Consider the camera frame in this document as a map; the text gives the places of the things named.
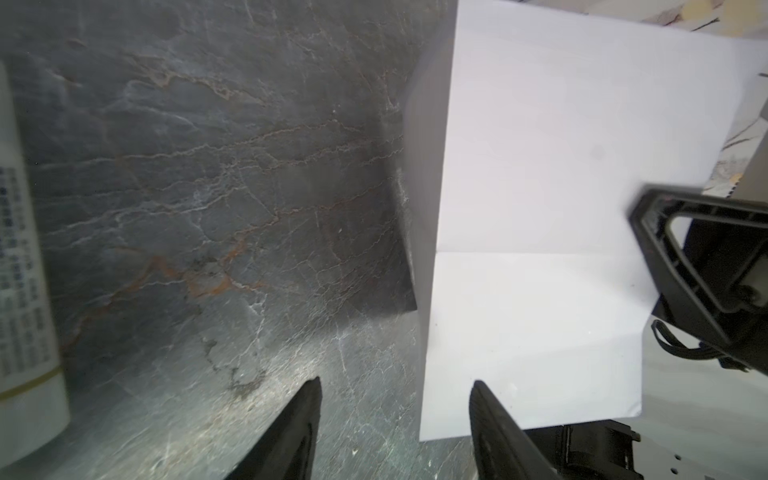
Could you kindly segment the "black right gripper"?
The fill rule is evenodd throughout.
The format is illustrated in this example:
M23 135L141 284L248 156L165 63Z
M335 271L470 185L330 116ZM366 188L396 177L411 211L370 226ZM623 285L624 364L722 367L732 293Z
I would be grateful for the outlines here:
M767 207L649 188L629 215L661 298L659 346L685 360L767 372ZM701 340L689 348L670 325ZM728 348L723 352L718 348Z

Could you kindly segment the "blue bordered floral letter paper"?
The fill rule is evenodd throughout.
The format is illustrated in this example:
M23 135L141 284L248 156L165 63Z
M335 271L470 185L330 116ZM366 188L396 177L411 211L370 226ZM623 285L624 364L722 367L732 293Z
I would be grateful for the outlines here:
M524 429L636 417L657 301L628 215L709 180L764 40L459 1L403 106L419 437L485 382Z

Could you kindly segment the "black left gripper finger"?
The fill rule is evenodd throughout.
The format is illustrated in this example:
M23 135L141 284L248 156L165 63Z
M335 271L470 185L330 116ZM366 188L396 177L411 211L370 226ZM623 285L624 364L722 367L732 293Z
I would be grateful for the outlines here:
M306 381L226 480L310 480L320 426L322 385Z

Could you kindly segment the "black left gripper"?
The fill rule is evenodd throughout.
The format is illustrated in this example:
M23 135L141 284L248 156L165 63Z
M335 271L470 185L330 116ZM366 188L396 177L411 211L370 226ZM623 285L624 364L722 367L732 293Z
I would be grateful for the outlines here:
M481 380L470 393L469 417L480 480L643 479L634 465L641 436L628 425L605 420L526 435Z

